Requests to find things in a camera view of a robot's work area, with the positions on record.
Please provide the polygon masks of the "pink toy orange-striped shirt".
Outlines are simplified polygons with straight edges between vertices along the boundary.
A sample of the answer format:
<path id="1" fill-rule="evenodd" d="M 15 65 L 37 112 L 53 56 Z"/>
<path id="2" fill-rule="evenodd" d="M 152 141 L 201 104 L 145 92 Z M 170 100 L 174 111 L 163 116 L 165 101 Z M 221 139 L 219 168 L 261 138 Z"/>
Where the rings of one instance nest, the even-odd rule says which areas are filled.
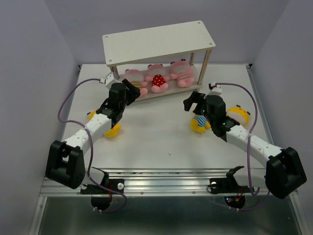
<path id="1" fill-rule="evenodd" d="M 141 97 L 145 96 L 148 93 L 148 90 L 146 88 L 148 85 L 148 82 L 145 81 L 145 77 L 141 71 L 135 70 L 135 69 L 132 69 L 132 70 L 127 69 L 125 70 L 124 77 L 130 83 L 132 83 L 132 85 L 140 89 Z"/>

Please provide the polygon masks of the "yellow toy blue-striped shirt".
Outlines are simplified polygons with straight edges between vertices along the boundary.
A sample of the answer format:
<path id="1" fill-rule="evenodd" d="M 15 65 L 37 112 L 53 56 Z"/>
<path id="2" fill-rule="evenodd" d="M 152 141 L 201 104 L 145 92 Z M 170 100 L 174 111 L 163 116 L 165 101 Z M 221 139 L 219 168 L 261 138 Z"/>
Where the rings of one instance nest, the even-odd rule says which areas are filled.
<path id="1" fill-rule="evenodd" d="M 190 121 L 190 127 L 194 132 L 205 133 L 206 130 L 211 128 L 211 125 L 203 115 L 194 115 Z"/>

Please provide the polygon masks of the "pink toy red polka-dot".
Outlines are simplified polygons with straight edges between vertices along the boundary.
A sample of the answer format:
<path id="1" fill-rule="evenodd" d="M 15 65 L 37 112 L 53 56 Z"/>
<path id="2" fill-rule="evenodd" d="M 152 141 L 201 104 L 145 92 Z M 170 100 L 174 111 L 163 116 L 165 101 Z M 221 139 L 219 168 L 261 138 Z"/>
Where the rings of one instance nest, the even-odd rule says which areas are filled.
<path id="1" fill-rule="evenodd" d="M 153 64 L 147 67 L 147 75 L 145 81 L 151 83 L 151 91 L 154 93 L 165 92 L 169 85 L 170 77 L 167 74 L 163 64 Z"/>

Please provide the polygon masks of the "pink toy pink-striped shirt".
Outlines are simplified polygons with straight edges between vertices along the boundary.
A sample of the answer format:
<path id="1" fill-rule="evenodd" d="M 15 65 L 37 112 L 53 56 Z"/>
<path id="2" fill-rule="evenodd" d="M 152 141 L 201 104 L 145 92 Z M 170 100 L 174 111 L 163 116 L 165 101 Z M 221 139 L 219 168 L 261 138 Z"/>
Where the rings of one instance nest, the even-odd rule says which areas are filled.
<path id="1" fill-rule="evenodd" d="M 181 88 L 190 87 L 193 84 L 193 72 L 193 67 L 184 58 L 170 64 L 171 79 L 176 80 Z"/>

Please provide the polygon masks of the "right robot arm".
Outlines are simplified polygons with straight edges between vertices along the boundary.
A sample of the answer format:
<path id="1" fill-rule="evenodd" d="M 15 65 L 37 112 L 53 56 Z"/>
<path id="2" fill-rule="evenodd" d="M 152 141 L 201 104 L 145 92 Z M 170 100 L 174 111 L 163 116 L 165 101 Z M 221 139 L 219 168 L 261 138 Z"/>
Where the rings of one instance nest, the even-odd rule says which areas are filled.
<path id="1" fill-rule="evenodd" d="M 183 104 L 185 111 L 196 104 L 194 114 L 204 116 L 217 137 L 245 151 L 263 166 L 262 169 L 237 166 L 224 178 L 211 179 L 210 193 L 235 193 L 240 188 L 248 192 L 249 187 L 256 187 L 267 189 L 275 197 L 284 199 L 306 183 L 307 177 L 297 151 L 291 147 L 283 149 L 274 146 L 250 134 L 226 114 L 225 102 L 220 96 L 194 91 Z"/>

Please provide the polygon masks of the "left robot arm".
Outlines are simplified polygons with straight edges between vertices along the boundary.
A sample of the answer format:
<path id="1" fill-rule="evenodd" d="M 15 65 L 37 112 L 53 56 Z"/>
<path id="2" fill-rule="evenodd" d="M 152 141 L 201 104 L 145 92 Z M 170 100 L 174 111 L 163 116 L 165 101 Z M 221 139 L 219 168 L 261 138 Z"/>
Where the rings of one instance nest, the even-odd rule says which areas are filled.
<path id="1" fill-rule="evenodd" d="M 109 181 L 102 176 L 92 178 L 91 165 L 85 165 L 84 155 L 88 151 L 93 152 L 93 144 L 118 124 L 126 106 L 140 97 L 140 90 L 127 79 L 117 81 L 100 78 L 97 81 L 109 88 L 108 98 L 87 124 L 76 122 L 81 126 L 77 133 L 64 141 L 55 140 L 51 144 L 45 176 L 71 189 L 92 183 L 93 189 L 103 193 L 108 189 Z"/>

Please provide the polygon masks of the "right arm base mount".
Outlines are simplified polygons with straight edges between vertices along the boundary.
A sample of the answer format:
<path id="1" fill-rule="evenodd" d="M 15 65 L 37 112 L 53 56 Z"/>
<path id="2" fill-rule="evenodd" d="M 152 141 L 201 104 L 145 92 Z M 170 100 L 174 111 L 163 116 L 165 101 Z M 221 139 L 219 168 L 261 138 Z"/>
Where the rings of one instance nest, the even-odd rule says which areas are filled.
<path id="1" fill-rule="evenodd" d="M 210 179 L 206 190 L 211 194 L 226 193 L 224 201 L 227 206 L 235 209 L 242 209 L 246 203 L 244 196 L 245 188 L 238 186 L 235 180 L 228 178 Z"/>

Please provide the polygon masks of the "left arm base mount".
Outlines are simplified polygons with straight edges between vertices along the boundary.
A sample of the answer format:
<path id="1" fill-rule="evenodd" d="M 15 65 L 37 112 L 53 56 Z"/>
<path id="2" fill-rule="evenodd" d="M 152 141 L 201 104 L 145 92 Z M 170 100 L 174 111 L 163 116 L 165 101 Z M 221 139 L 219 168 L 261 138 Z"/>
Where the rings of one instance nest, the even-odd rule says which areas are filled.
<path id="1" fill-rule="evenodd" d="M 110 179 L 106 187 L 124 193 L 124 179 Z M 101 211 L 116 210 L 125 202 L 121 195 L 103 190 L 96 185 L 81 185 L 80 194 L 91 196 L 91 205 Z"/>

